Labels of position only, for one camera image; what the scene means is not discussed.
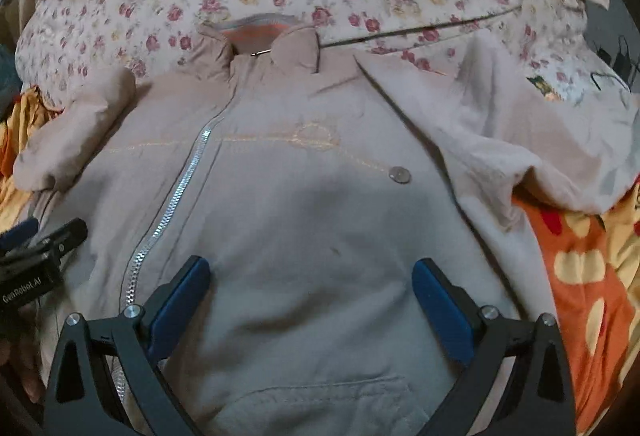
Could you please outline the person's left hand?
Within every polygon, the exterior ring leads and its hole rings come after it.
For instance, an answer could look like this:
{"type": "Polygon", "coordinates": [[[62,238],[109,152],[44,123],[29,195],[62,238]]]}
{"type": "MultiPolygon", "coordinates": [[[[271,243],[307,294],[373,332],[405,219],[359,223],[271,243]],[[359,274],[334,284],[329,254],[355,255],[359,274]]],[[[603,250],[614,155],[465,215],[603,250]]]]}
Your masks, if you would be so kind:
{"type": "Polygon", "coordinates": [[[17,320],[16,334],[13,338],[1,334],[1,365],[9,364],[16,372],[24,392],[33,404],[36,404],[44,393],[44,385],[38,371],[35,318],[35,308],[32,305],[1,316],[1,330],[4,330],[8,323],[6,319],[17,320]]]}

